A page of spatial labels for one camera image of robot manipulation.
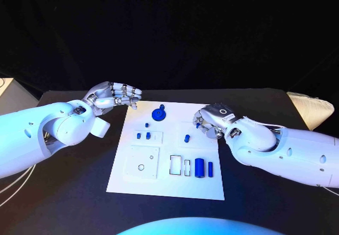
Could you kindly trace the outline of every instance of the beige object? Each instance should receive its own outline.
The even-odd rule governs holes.
[[[0,115],[36,107],[37,99],[13,78],[0,78]]]
[[[305,94],[287,92],[310,131],[323,123],[334,111],[331,103]]]

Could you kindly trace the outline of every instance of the blue object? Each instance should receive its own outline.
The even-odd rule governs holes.
[[[158,109],[154,109],[151,112],[151,118],[155,121],[161,121],[166,118],[164,105],[160,105]]]
[[[207,176],[213,177],[213,163],[207,162]]]
[[[197,178],[203,178],[204,177],[204,168],[203,168],[203,159],[202,158],[196,158],[194,160],[194,175]]]
[[[184,136],[184,142],[189,142],[189,135]]]
[[[141,224],[118,235],[184,234],[184,235],[281,235],[259,226],[228,219],[203,217],[171,218]]]

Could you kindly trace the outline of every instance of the white cable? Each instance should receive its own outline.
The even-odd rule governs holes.
[[[31,169],[31,167],[26,170],[26,172],[21,174],[21,176],[16,179],[16,181],[0,191],[0,194],[14,185],[14,183],[24,177],[24,175],[27,174],[29,170]]]
[[[258,122],[258,121],[254,121],[254,120],[249,119],[246,116],[243,116],[243,119],[245,119],[246,121],[251,121],[252,123],[259,124],[259,125],[264,125],[264,126],[277,126],[277,127],[280,127],[280,128],[285,128],[284,126],[280,126],[280,125],[265,124],[265,123],[261,123],[261,122]]]
[[[1,207],[1,205],[8,201],[8,199],[16,195],[16,193],[18,192],[18,190],[21,189],[21,187],[23,187],[23,185],[24,185],[24,183],[27,182],[27,180],[29,180],[29,178],[30,178],[31,172],[33,172],[33,170],[34,170],[34,166],[36,166],[36,164],[33,165],[33,168],[31,168],[30,174],[29,174],[29,176],[27,176],[27,178],[26,178],[26,180],[24,180],[24,182],[23,182],[21,186],[17,188],[17,190],[14,191],[13,195],[7,198],[7,200],[0,204],[0,207]]]
[[[333,192],[330,189],[327,189],[326,187],[323,187],[330,193],[333,193],[336,196],[339,196],[339,194],[336,192]]]

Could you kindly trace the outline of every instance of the robotic hand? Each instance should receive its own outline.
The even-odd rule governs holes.
[[[339,188],[339,139],[238,117],[223,104],[206,105],[193,124],[212,139],[225,137],[239,163],[303,184]]]
[[[140,89],[102,82],[82,100],[0,116],[0,178],[29,168],[66,146],[80,143],[89,133],[102,138],[109,123],[96,116],[116,105],[135,109],[140,95]]]

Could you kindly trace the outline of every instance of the blue knob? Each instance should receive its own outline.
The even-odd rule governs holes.
[[[189,142],[189,135],[184,136],[184,142]]]
[[[166,118],[164,105],[161,104],[158,109],[154,109],[151,112],[151,118],[155,121],[161,121]]]

